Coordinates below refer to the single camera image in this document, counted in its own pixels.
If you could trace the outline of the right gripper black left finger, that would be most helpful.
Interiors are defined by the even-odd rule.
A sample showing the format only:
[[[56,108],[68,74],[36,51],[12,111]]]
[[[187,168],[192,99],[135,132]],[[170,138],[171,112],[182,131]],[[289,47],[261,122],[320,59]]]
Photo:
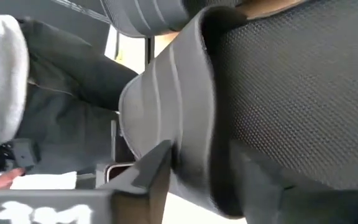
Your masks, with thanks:
[[[97,189],[0,190],[0,223],[161,224],[171,158],[162,141]]]

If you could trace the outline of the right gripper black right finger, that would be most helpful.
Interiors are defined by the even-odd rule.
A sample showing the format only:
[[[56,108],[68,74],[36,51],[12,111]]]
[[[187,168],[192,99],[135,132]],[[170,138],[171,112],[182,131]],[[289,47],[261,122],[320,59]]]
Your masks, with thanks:
[[[251,224],[358,223],[358,190],[334,190],[239,141],[230,143],[236,196]]]

